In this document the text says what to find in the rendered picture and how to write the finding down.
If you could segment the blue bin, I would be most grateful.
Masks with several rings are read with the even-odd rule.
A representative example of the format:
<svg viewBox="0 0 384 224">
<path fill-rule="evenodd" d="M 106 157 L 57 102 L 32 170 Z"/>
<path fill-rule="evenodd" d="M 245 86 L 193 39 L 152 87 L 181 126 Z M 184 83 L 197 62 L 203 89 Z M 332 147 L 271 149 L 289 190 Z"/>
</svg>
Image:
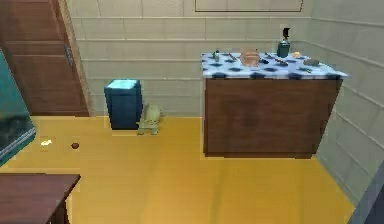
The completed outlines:
<svg viewBox="0 0 384 224">
<path fill-rule="evenodd" d="M 137 130 L 143 109 L 141 83 L 137 79 L 113 79 L 104 87 L 113 130 Z"/>
</svg>

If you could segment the brown cabinet with blue-spotted top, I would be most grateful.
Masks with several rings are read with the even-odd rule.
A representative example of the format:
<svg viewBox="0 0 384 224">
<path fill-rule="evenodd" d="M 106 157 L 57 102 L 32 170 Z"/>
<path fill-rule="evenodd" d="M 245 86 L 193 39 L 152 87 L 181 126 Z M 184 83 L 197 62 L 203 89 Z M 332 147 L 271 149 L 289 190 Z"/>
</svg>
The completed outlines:
<svg viewBox="0 0 384 224">
<path fill-rule="evenodd" d="M 308 56 L 262 53 L 244 66 L 239 53 L 201 55 L 204 80 L 203 152 L 212 157 L 312 157 L 348 75 Z"/>
</svg>

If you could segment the pink translucent jar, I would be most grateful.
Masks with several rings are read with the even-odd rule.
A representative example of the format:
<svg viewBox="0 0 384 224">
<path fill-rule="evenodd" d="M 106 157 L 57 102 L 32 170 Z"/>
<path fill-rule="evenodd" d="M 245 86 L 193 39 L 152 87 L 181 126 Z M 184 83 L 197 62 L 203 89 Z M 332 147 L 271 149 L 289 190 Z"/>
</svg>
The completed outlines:
<svg viewBox="0 0 384 224">
<path fill-rule="evenodd" d="M 257 49 L 245 49 L 240 54 L 240 61 L 244 66 L 255 67 L 259 65 L 259 52 Z"/>
</svg>

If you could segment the dark teal bottle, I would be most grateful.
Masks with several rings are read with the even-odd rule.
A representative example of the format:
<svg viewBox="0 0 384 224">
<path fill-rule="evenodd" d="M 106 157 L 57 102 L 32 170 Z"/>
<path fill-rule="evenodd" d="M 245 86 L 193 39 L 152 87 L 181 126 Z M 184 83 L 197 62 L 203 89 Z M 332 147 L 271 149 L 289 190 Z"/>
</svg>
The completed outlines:
<svg viewBox="0 0 384 224">
<path fill-rule="evenodd" d="M 283 29 L 283 39 L 279 42 L 277 48 L 277 56 L 281 58 L 285 58 L 289 54 L 290 42 L 289 38 L 289 28 Z"/>
</svg>

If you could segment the brown wooden room door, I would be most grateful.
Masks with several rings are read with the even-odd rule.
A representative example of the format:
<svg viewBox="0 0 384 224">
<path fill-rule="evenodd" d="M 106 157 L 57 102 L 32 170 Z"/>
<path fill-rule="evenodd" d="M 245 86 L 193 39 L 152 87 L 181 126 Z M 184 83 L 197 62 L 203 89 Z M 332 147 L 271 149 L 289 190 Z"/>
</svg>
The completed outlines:
<svg viewBox="0 0 384 224">
<path fill-rule="evenodd" d="M 31 115 L 90 115 L 67 0 L 0 0 L 0 48 Z"/>
</svg>

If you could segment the teal glass panel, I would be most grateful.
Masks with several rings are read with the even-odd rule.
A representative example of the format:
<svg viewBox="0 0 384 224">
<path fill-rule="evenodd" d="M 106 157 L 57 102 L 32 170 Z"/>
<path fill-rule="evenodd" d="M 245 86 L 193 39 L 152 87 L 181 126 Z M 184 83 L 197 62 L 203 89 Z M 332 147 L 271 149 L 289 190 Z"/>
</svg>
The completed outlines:
<svg viewBox="0 0 384 224">
<path fill-rule="evenodd" d="M 36 128 L 0 48 L 0 167 L 35 136 Z"/>
</svg>

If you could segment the dark red wooden table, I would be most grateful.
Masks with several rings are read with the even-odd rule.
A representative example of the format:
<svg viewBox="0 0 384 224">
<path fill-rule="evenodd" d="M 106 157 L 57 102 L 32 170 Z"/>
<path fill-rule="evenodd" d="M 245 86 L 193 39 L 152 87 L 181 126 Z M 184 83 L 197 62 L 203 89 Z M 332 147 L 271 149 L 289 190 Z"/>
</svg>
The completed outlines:
<svg viewBox="0 0 384 224">
<path fill-rule="evenodd" d="M 66 199 L 79 174 L 0 173 L 0 224 L 70 224 Z"/>
</svg>

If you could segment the dark blue furniture edge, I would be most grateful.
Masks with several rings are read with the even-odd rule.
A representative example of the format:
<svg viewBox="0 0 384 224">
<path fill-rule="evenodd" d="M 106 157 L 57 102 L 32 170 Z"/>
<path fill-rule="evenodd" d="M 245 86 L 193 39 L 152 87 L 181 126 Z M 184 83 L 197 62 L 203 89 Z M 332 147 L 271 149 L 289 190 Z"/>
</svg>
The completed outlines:
<svg viewBox="0 0 384 224">
<path fill-rule="evenodd" d="M 384 160 L 347 224 L 384 224 Z"/>
</svg>

